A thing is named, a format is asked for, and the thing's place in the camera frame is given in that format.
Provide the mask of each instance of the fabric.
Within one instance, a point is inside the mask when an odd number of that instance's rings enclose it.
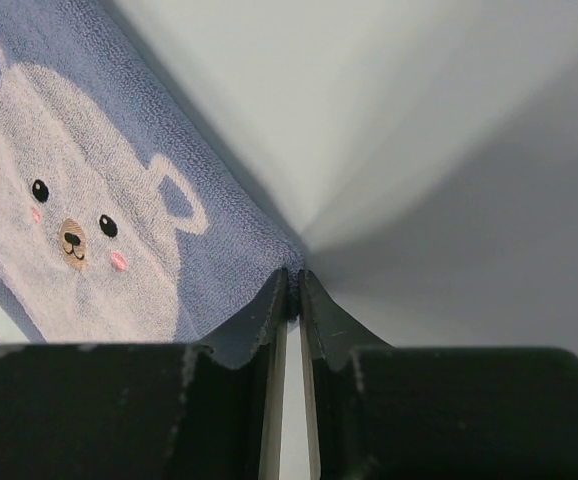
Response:
[[[301,265],[97,2],[0,0],[0,302],[32,340],[196,340]]]

